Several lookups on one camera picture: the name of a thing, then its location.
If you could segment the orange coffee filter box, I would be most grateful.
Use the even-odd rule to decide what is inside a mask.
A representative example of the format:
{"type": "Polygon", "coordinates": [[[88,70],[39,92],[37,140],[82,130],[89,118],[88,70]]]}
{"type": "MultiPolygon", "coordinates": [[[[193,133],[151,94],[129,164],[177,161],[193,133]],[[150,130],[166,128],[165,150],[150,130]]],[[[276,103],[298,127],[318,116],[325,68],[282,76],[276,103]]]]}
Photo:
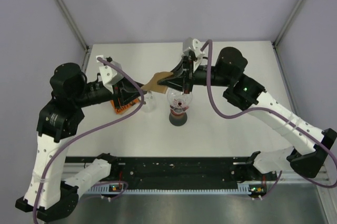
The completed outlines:
{"type": "Polygon", "coordinates": [[[127,112],[131,107],[135,106],[136,104],[138,104],[140,102],[140,100],[137,98],[137,99],[134,99],[133,101],[129,102],[128,104],[126,105],[116,105],[114,103],[113,100],[110,101],[113,109],[114,109],[114,112],[117,114],[117,115],[122,115],[124,114],[125,112],[127,112]]]}

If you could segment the brown paper coffee filter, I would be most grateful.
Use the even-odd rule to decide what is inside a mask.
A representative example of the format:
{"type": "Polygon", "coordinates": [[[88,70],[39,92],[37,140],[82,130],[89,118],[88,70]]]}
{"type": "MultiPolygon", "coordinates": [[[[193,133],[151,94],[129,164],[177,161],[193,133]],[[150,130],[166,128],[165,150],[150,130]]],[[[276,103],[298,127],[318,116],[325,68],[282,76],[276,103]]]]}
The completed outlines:
{"type": "Polygon", "coordinates": [[[172,72],[155,73],[150,81],[141,87],[143,91],[151,91],[155,93],[165,94],[168,87],[159,85],[158,82],[164,78],[172,76],[172,72]]]}

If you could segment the clear glass dripper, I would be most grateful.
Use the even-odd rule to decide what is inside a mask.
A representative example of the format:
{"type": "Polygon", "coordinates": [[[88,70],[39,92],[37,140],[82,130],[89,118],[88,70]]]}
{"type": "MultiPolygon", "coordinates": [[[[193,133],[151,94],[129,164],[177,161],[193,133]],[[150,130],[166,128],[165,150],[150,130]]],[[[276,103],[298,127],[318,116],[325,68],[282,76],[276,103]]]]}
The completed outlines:
{"type": "Polygon", "coordinates": [[[170,109],[177,113],[185,112],[189,108],[192,98],[192,93],[185,94],[174,89],[168,89],[167,91],[167,100],[170,109]]]}

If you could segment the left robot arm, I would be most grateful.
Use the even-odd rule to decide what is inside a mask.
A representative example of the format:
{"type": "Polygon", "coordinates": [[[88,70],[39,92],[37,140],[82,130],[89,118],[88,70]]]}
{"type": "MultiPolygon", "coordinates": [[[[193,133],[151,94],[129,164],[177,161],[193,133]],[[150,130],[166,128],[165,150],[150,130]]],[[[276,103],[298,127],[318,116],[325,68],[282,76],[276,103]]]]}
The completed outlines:
{"type": "Polygon", "coordinates": [[[117,63],[103,58],[98,61],[102,71],[94,82],[88,82],[75,63],[58,66],[50,79],[52,98],[39,113],[31,182],[26,194],[15,203],[17,209],[32,213],[34,223],[68,217],[85,192],[119,176],[117,158],[102,153],[75,176],[62,179],[68,148],[81,137],[77,129],[84,119],[84,107],[111,100],[125,105],[144,99],[142,84],[117,63]]]}

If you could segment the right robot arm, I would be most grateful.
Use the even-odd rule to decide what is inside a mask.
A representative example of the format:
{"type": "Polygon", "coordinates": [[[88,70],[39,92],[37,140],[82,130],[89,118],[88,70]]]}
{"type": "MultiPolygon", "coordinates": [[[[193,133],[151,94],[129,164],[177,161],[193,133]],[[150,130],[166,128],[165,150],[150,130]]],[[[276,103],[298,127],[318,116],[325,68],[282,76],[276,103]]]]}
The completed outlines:
{"type": "Polygon", "coordinates": [[[249,114],[259,119],[290,143],[286,149],[272,152],[254,152],[248,159],[246,174],[253,180],[272,171],[293,170],[306,179],[313,179],[321,170],[336,140],[336,131],[314,127],[282,106],[268,93],[263,85],[244,73],[248,64],[242,53],[234,47],[223,48],[212,65],[193,66],[195,52],[188,50],[168,77],[157,81],[184,94],[192,92],[195,85],[206,86],[209,100],[217,114],[211,88],[225,87],[223,97],[240,113],[238,118],[249,114]]]}

